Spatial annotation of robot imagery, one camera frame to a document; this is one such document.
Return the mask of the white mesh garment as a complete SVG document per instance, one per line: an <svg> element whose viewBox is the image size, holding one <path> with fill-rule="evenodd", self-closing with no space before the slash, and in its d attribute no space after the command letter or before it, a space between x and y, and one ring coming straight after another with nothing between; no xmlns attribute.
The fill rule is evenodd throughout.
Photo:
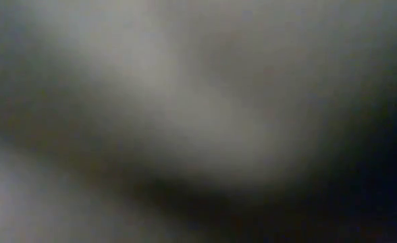
<svg viewBox="0 0 397 243"><path fill-rule="evenodd" d="M0 0L0 243L397 243L397 0Z"/></svg>

